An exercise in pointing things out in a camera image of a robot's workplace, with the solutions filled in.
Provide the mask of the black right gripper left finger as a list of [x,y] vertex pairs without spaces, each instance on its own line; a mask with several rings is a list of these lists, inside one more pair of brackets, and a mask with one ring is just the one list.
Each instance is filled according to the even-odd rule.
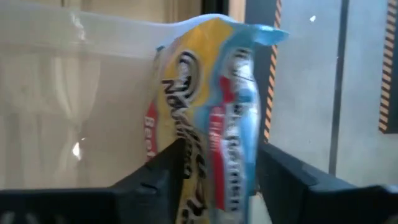
[[176,140],[109,187],[2,190],[1,223],[174,223],[184,146]]

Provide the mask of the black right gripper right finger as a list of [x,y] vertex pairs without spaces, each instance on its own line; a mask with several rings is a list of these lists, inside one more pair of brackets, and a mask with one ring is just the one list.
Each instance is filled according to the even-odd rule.
[[271,144],[258,147],[257,179],[272,223],[397,223],[397,186],[357,187]]

